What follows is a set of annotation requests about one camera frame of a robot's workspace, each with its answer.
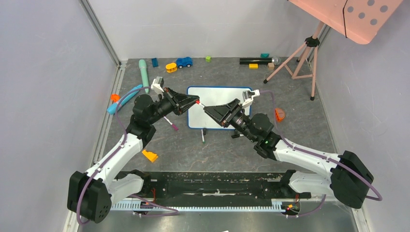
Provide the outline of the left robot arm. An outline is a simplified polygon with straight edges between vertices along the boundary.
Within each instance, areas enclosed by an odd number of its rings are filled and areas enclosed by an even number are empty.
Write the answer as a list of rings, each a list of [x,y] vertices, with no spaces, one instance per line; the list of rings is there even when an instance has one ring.
[[[100,223],[108,215],[113,204],[137,193],[148,196],[152,184],[140,174],[129,174],[124,180],[115,181],[122,168],[151,141],[156,132],[154,123],[169,113],[184,114],[200,97],[160,88],[162,99],[154,101],[148,94],[135,98],[130,123],[124,129],[117,146],[85,172],[74,172],[69,179],[67,208],[76,213],[79,225],[90,221]]]

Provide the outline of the red cap marker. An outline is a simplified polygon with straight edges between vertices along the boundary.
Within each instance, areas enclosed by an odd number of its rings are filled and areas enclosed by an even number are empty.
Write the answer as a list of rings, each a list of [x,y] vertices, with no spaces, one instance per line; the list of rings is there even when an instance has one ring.
[[[198,104],[200,107],[205,108],[205,105],[202,104],[199,100],[196,101],[196,104]]]

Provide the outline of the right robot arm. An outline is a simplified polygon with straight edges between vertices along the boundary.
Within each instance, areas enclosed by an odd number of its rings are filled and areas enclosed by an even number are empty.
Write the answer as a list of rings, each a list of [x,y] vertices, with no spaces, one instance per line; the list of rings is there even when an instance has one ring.
[[[254,150],[265,159],[292,163],[309,173],[288,171],[280,182],[285,197],[296,193],[333,195],[341,203],[360,209],[371,190],[373,175],[359,157],[350,151],[326,153],[281,138],[273,131],[274,124],[266,114],[245,115],[238,99],[217,106],[205,106],[204,112],[222,127],[233,126],[254,142]]]

